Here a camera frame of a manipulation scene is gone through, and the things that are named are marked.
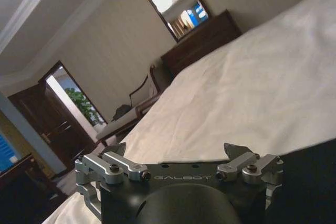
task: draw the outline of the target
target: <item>wooden door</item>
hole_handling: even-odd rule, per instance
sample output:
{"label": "wooden door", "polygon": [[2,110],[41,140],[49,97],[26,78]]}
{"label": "wooden door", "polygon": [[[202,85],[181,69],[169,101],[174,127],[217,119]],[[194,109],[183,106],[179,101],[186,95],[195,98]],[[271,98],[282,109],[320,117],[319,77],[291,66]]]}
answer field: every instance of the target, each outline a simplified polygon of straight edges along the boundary
{"label": "wooden door", "polygon": [[47,83],[40,83],[9,97],[42,139],[68,169],[72,159],[84,149],[94,146],[74,116]]}

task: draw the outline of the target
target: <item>white bed sheet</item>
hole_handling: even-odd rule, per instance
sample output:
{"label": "white bed sheet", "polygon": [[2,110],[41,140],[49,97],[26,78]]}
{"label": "white bed sheet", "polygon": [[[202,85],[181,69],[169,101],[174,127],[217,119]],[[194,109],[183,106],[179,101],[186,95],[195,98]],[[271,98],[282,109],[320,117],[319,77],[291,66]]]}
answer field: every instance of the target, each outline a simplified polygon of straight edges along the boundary
{"label": "white bed sheet", "polygon": [[[283,154],[336,137],[336,0],[304,0],[181,72],[124,139],[140,163]],[[100,223],[75,193],[45,222]]]}

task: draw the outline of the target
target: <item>beige wall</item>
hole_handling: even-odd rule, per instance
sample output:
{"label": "beige wall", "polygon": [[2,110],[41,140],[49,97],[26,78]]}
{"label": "beige wall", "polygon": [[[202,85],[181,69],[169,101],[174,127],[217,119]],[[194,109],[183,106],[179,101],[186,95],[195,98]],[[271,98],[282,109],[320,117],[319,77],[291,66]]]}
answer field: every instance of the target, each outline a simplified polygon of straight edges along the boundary
{"label": "beige wall", "polygon": [[24,157],[32,153],[37,163],[42,168],[42,171],[50,178],[54,176],[53,170],[36,152],[36,150],[28,143],[28,141],[21,135],[20,131],[11,123],[11,121],[0,111],[0,130],[4,133],[8,141],[12,144],[16,151]]}
{"label": "beige wall", "polygon": [[[228,8],[242,31],[273,18],[300,0],[204,0],[214,14]],[[147,0],[105,0],[25,84],[37,81],[61,60],[102,115],[128,103],[150,63],[175,41]]]}

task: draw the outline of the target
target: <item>crown molding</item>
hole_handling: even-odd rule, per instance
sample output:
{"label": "crown molding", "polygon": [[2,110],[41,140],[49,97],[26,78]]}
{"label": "crown molding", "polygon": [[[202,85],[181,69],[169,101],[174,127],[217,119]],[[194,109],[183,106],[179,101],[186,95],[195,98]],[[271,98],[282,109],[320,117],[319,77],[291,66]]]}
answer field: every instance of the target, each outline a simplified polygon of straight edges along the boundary
{"label": "crown molding", "polygon": [[27,20],[41,0],[22,0],[5,28],[0,33],[0,54]]}
{"label": "crown molding", "polygon": [[23,70],[0,76],[0,88],[6,88],[32,78],[103,1],[84,0]]}

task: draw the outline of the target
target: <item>black cylinder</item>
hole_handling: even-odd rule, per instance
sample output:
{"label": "black cylinder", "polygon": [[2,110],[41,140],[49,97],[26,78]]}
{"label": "black cylinder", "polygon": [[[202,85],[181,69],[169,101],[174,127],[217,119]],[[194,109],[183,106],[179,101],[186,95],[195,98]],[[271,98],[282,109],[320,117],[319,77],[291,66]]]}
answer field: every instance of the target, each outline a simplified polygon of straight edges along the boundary
{"label": "black cylinder", "polygon": [[138,224],[241,223],[223,192],[198,184],[177,184],[155,191],[139,208],[136,220]]}

